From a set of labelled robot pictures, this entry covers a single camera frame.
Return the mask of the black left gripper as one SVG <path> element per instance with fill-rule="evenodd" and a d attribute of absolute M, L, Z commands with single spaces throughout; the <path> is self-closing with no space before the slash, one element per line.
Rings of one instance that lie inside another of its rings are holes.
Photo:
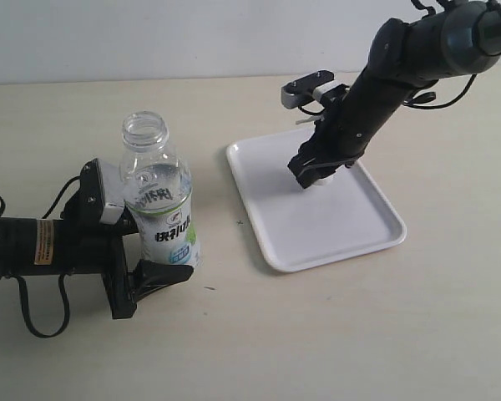
<path fill-rule="evenodd" d="M 195 272 L 189 265 L 141 259 L 129 274 L 123 238 L 138 233 L 139 229 L 127 207 L 113 226 L 84 224 L 80 220 L 80 200 L 69 200 L 60 216 L 65 225 L 63 239 L 69 271 L 101 276 L 115 320 L 130 319 L 137 302 L 161 289 L 187 282 Z"/>

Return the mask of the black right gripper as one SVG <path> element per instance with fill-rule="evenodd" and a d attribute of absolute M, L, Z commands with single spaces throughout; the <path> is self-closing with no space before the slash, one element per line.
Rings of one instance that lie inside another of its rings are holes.
<path fill-rule="evenodd" d="M 287 165 L 303 189 L 309 188 L 319 180 L 326 179 L 329 175 L 334 175 L 343 165 L 351 167 L 359 159 L 359 154 L 339 153 L 323 137 L 321 126 L 321 120 L 314 122 L 312 136 L 300 145 L 297 153 Z"/>

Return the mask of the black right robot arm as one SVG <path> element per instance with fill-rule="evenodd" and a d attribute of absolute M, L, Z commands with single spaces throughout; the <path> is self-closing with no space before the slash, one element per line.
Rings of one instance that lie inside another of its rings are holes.
<path fill-rule="evenodd" d="M 317 102 L 315 129 L 287 167 L 306 189 L 352 167 L 378 130 L 402 106 L 435 109 L 431 88 L 442 79 L 474 80 L 501 57 L 501 4 L 497 1 L 441 1 L 441 12 L 407 23 L 388 19 L 372 41 L 367 64 L 352 84 L 320 70 L 281 88 L 287 109 Z"/>

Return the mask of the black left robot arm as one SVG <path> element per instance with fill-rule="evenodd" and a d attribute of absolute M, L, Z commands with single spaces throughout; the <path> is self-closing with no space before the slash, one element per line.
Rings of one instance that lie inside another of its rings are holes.
<path fill-rule="evenodd" d="M 26 277 L 56 276 L 60 294 L 72 275 L 100 275 L 113 319 L 131 318 L 140 300 L 188 281 L 194 269 L 140 260 L 127 266 L 124 237 L 137 233 L 125 212 L 113 225 L 63 215 L 59 220 L 0 217 L 0 280 L 14 278 L 26 323 L 31 322 Z"/>

